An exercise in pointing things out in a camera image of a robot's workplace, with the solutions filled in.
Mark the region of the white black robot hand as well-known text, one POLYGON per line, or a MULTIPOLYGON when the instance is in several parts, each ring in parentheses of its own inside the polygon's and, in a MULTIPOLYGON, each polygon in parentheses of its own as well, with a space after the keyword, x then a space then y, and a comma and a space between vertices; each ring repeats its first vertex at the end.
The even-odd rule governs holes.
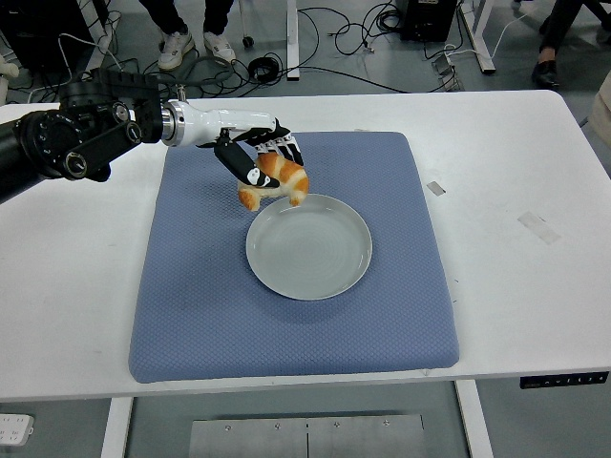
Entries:
POLYGON ((302 165, 300 148, 292 133, 268 113, 244 110, 198 110, 177 102, 175 144, 213 148, 219 161, 242 183, 277 188, 279 181, 257 166, 239 145, 241 141, 265 152, 276 152, 302 165))

